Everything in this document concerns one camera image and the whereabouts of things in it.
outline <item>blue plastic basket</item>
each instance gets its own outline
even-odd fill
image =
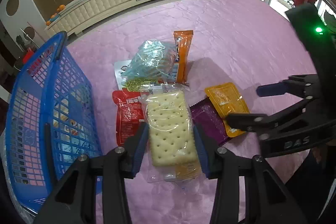
[[[23,66],[7,113],[9,177],[18,201],[33,212],[78,155],[101,155],[91,84],[66,40],[66,32],[54,35]]]

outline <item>purple snack packet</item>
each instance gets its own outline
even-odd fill
[[[223,145],[230,140],[222,119],[208,97],[191,106],[190,110],[194,123],[201,124],[206,135],[214,138],[218,145]]]

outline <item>orange snack packet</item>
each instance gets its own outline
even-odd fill
[[[209,88],[205,88],[204,91],[209,97],[219,116],[223,119],[226,134],[231,138],[243,134],[245,131],[231,128],[227,124],[226,120],[224,120],[229,113],[250,113],[243,97],[237,90],[236,86],[233,83],[225,83],[222,85],[215,85]]]
[[[191,40],[193,39],[194,31],[174,31],[174,41],[177,51],[177,58],[172,70],[172,77],[177,83],[187,82],[187,56],[189,53]]]

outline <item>pink bedsheet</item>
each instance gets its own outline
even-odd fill
[[[259,98],[258,85],[275,83],[289,75],[315,73],[308,53],[290,23],[260,0],[183,0],[142,10],[107,22],[68,46],[91,81],[97,129],[104,153],[116,147],[117,107],[114,62],[131,59],[146,39],[173,41],[174,30],[194,30],[188,56],[190,105],[205,97],[204,88],[231,81],[241,91],[251,112],[273,114],[298,101],[291,95]],[[236,155],[259,153],[254,133],[239,136],[225,147]],[[286,182],[308,151],[268,159]],[[134,224],[206,224],[212,211],[216,180],[201,175],[175,184],[147,183],[148,157],[140,173],[126,180]],[[245,192],[242,184],[241,196]],[[245,198],[240,215],[245,215]],[[98,203],[98,223],[102,213]]]

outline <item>yellow snack packet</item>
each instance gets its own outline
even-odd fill
[[[233,83],[225,83],[205,88],[204,91],[223,119],[226,134],[231,138],[243,134],[245,131],[231,128],[224,120],[229,113],[250,113],[236,86]]]

